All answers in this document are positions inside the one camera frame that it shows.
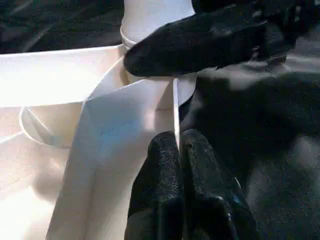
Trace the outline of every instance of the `gloved hand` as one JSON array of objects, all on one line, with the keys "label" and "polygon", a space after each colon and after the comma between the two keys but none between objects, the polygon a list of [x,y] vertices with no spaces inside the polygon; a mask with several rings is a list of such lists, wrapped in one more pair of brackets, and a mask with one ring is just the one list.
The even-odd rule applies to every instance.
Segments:
[{"label": "gloved hand", "polygon": [[320,4],[316,4],[228,0],[213,6],[228,5],[224,8],[160,27],[127,52],[124,66],[139,77],[178,76],[252,58],[282,60],[297,38],[319,22]]},{"label": "gloved hand", "polygon": [[243,193],[196,130],[157,135],[133,183],[126,240],[257,239]]}]

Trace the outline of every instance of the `white surface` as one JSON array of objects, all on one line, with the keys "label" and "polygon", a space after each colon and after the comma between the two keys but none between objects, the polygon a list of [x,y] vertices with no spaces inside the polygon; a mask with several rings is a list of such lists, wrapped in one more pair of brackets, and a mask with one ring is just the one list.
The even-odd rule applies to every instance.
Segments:
[{"label": "white surface", "polygon": [[137,43],[159,27],[194,14],[192,0],[124,0],[121,34]]},{"label": "white surface", "polygon": [[0,55],[0,107],[83,102],[123,54],[119,45]]},{"label": "white surface", "polygon": [[1,239],[45,239],[68,153],[40,146],[21,131],[0,143]]},{"label": "white surface", "polygon": [[131,186],[151,139],[179,135],[176,80],[144,79],[105,95],[100,86],[83,107],[49,240],[123,239]]}]

